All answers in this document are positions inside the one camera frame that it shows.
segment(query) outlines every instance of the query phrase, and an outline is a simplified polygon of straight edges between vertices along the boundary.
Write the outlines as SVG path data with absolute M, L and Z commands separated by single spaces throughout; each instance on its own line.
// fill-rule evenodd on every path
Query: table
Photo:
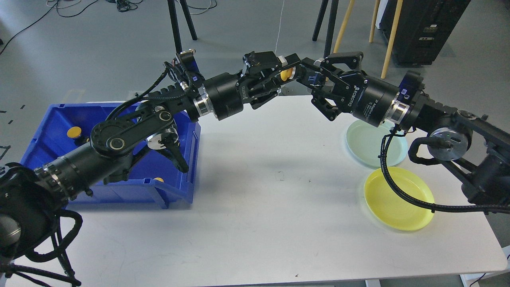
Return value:
M 72 206 L 84 218 L 68 248 L 77 278 L 84 286 L 180 287 L 505 269 L 481 213 L 437 213 L 416 232 L 377 221 L 363 198 L 372 169 L 346 149 L 355 118 L 330 122 L 310 99 L 278 97 L 220 122 L 201 118 L 192 206 Z M 460 183 L 441 166 L 400 166 L 418 174 L 437 203 L 466 203 Z M 57 262 L 17 263 L 61 272 Z M 7 286 L 26 283 L 13 278 Z

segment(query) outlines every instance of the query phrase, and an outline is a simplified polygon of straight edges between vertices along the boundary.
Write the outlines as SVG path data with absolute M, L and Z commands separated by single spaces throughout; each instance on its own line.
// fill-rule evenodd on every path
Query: black tripod leg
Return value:
M 335 20 L 337 19 L 338 0 L 331 1 L 331 11 L 329 12 L 329 23 L 327 24 L 326 47 L 324 47 L 324 58 L 331 54 L 331 43 L 333 41 L 333 32 L 335 30 Z
M 312 36 L 312 41 L 317 41 L 317 37 L 319 36 L 320 26 L 322 25 L 322 20 L 324 20 L 324 14 L 326 13 L 326 7 L 329 0 L 322 0 L 319 10 L 319 16 L 317 17 L 317 23 L 315 23 L 314 35 Z
M 196 40 L 196 32 L 195 26 L 193 25 L 193 21 L 191 20 L 190 10 L 188 8 L 188 4 L 186 0 L 181 0 L 181 6 L 183 7 L 184 17 L 186 18 L 186 22 L 188 23 L 188 28 L 190 29 L 191 39 Z
M 177 13 L 175 11 L 174 0 L 168 1 L 168 10 L 170 11 L 170 21 L 172 22 L 173 41 L 175 42 L 175 51 L 180 53 L 183 51 L 181 45 L 181 35 L 179 34 L 179 24 L 177 23 Z

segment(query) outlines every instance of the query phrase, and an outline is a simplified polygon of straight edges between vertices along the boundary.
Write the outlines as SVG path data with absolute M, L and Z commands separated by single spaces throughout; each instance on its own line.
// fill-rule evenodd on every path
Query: blue plastic bin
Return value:
M 67 137 L 73 126 L 82 128 L 83 135 L 90 135 L 92 128 L 104 121 L 118 103 L 50 105 L 48 111 L 23 155 L 21 164 L 34 169 L 53 161 L 76 148 Z M 132 112 L 134 105 L 127 109 Z M 166 209 L 171 202 L 183 199 L 193 202 L 194 179 L 200 139 L 200 125 L 190 121 L 184 112 L 174 116 L 181 142 L 181 152 L 189 165 L 186 174 L 178 171 L 170 160 L 150 151 L 132 170 L 128 181 L 91 186 L 94 196 L 78 195 L 70 203 L 156 203 Z M 145 143 L 139 144 L 135 152 Z M 155 180 L 160 177 L 164 182 Z

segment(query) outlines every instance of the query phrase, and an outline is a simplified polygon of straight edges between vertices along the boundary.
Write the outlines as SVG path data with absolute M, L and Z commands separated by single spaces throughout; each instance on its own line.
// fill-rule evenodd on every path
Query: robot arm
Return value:
M 0 255 L 1 272 L 13 272 L 10 260 L 26 255 L 33 261 L 61 259 L 65 248 L 77 235 L 81 217 L 64 211 L 68 200 L 85 192 L 90 185 L 127 180 L 129 171 L 150 149 L 160 152 L 182 172 L 188 171 L 179 150 L 179 135 L 173 116 L 186 111 L 192 121 L 208 113 L 225 119 L 243 110 L 244 104 L 257 109 L 277 96 L 280 87 L 297 81 L 308 87 L 312 104 L 330 121 L 340 113 L 378 126 L 395 123 L 407 132 L 421 129 L 427 137 L 416 139 L 409 150 L 411 161 L 442 164 L 463 183 L 462 190 L 475 208 L 466 210 L 422 207 L 439 211 L 492 211 L 510 213 L 510 135 L 486 122 L 487 117 L 443 106 L 423 93 L 423 78 L 413 72 L 394 86 L 361 70 L 363 53 L 332 54 L 324 59 L 299 59 L 296 54 L 277 57 L 273 52 L 251 52 L 243 57 L 244 68 L 236 74 L 223 73 L 205 79 L 199 72 L 193 51 L 177 54 L 165 62 L 166 75 L 176 82 L 161 91 L 145 93 L 121 104 L 97 124 L 90 142 L 54 161 L 31 171 L 9 163 L 0 169 Z M 336 65 L 345 64 L 344 71 Z M 136 102 L 138 109 L 122 112 Z M 476 166 L 463 158 L 471 144 L 472 132 L 487 141 L 488 155 Z M 137 154 L 134 147 L 146 141 Z M 417 156 L 420 145 L 427 145 L 432 159 Z M 58 240 L 48 254 L 34 251 L 41 242 L 59 232 L 59 218 L 72 217 L 72 231 Z

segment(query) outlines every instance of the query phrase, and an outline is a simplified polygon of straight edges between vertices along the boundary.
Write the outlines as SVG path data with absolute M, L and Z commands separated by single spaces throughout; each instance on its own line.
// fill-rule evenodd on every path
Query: robot logo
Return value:
M 352 103 L 354 102 L 354 99 L 356 98 L 356 95 L 358 94 L 358 91 L 360 88 L 356 85 L 354 85 L 354 92 L 352 93 L 351 99 L 349 100 L 349 103 L 347 104 L 349 107 L 352 107 Z

